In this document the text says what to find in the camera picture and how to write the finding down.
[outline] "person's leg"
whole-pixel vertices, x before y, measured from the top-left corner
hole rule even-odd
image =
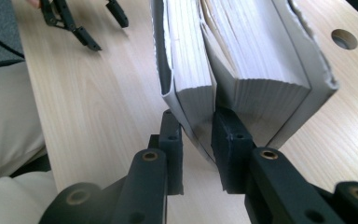
[[[45,153],[44,145],[26,64],[0,67],[0,176]]]
[[[51,172],[0,178],[0,223],[38,223],[57,196]]]

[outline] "thick book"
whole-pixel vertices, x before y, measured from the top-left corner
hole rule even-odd
[[[162,97],[208,159],[215,105],[235,111],[259,147],[279,148],[338,88],[291,0],[160,3]]]

